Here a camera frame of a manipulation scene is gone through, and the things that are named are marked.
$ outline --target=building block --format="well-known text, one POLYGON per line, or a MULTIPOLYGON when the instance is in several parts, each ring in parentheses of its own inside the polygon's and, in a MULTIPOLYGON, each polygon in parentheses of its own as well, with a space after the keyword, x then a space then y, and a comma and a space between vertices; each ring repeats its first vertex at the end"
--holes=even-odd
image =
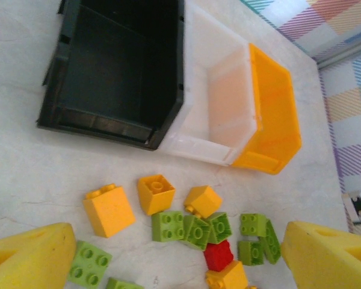
POLYGON ((306 222, 290 222, 282 257, 298 288, 361 289, 361 236, 306 222))
POLYGON ((78 241, 68 281, 85 288, 97 288, 111 259, 111 254, 90 243, 78 241))
POLYGON ((134 283, 109 278, 106 289, 144 289, 144 287, 134 283))
POLYGON ((184 202, 186 211, 204 219, 216 212, 221 204, 222 198, 208 185, 192 188, 184 202))
POLYGON ((264 251, 261 242, 239 241, 238 260, 247 266, 262 265, 264 263, 264 251))
POLYGON ((193 249, 204 251, 211 232, 210 225, 196 216, 185 216, 184 229, 185 236, 181 242, 193 249))
POLYGON ((181 211, 167 211, 151 216, 152 240, 168 242, 184 237, 183 214, 181 211))
POLYGON ((223 271, 207 271, 206 283, 210 289, 244 289, 248 280, 240 261, 232 261, 223 271))
POLYGON ((259 241, 264 249, 266 259, 271 264, 275 264, 281 257, 281 246, 269 219, 266 222, 266 237, 259 237, 259 241))
POLYGON ((151 216, 171 208, 175 188, 162 175, 147 176, 139 179, 138 194, 142 210, 151 216))
POLYGON ((241 214, 241 234, 266 237, 266 221, 262 214, 241 214))
POLYGON ((226 213, 213 213, 205 220, 211 226, 209 243, 219 244, 232 235, 229 219, 226 213))
POLYGON ((0 240, 0 289, 62 289, 75 254, 68 223, 0 240))
POLYGON ((83 206, 96 235, 109 238, 135 223, 134 212, 123 187, 105 185, 89 192, 83 206))
POLYGON ((233 260, 234 255, 230 250, 230 243, 227 240, 220 244, 207 244, 203 252, 209 270, 221 272, 233 260))

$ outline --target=translucent white bin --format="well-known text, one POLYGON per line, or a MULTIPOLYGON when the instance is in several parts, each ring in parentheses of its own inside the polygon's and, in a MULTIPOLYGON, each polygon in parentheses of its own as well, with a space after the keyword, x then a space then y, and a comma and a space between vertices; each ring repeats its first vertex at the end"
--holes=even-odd
POLYGON ((257 130, 249 43, 190 1, 184 104, 159 150, 228 166, 257 130))

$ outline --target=yellow foam block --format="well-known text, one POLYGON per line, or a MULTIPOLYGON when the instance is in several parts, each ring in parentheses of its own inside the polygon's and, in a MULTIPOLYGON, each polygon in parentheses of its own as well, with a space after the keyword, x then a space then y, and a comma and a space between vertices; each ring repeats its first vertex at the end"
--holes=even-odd
POLYGON ((95 234, 100 237, 111 237, 135 223, 134 212, 123 187, 116 187, 115 184, 89 192, 83 206, 95 234))
POLYGON ((223 271, 206 272, 206 283, 210 289, 244 289, 248 280, 240 261, 232 261, 223 271))
POLYGON ((198 218, 208 218, 221 204, 222 198, 208 185, 192 188, 184 202, 186 211, 198 218))
POLYGON ((138 181, 142 210, 151 216, 171 207, 175 188, 162 175, 147 176, 138 181))
POLYGON ((76 250, 68 223, 0 240, 0 289, 62 289, 76 250))
POLYGON ((282 257, 299 289, 361 289, 361 236, 290 222, 282 257))

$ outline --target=plaid fabric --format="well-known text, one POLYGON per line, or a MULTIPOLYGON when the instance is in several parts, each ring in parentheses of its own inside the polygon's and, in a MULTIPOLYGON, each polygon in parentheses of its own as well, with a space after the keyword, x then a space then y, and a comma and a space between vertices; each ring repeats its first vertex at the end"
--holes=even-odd
POLYGON ((241 0, 314 60, 361 40, 361 0, 241 0))
MULTIPOLYGON (((319 75, 341 191, 361 197, 361 57, 319 75)), ((359 226, 353 232, 361 234, 359 226)))

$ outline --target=green 2x4 block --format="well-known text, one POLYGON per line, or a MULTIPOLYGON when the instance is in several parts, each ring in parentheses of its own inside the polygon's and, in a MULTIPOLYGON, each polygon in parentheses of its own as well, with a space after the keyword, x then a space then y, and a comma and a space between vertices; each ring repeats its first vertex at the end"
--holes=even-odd
POLYGON ((151 216, 152 240, 168 242, 184 237, 184 221, 181 211, 156 213, 151 216))
POLYGON ((262 244, 258 241, 239 241, 238 260, 247 266, 262 265, 264 263, 262 244))
POLYGON ((78 241, 68 281, 85 288, 97 288, 111 259, 111 254, 90 243, 78 241))
POLYGON ((106 289, 144 289, 144 287, 134 283, 109 278, 106 289))
POLYGON ((278 242, 276 232, 274 232, 271 221, 267 219, 266 222, 266 237, 260 237, 262 247, 264 248, 266 259, 275 264, 281 257, 281 246, 278 242))
POLYGON ((226 213, 214 213, 206 219, 211 226, 209 243, 219 244, 232 235, 229 219, 226 213))
POLYGON ((241 214, 241 234, 266 237, 266 221, 262 214, 241 214))
POLYGON ((185 216, 185 237, 181 241, 193 249, 204 251, 211 232, 210 224, 196 216, 185 216))

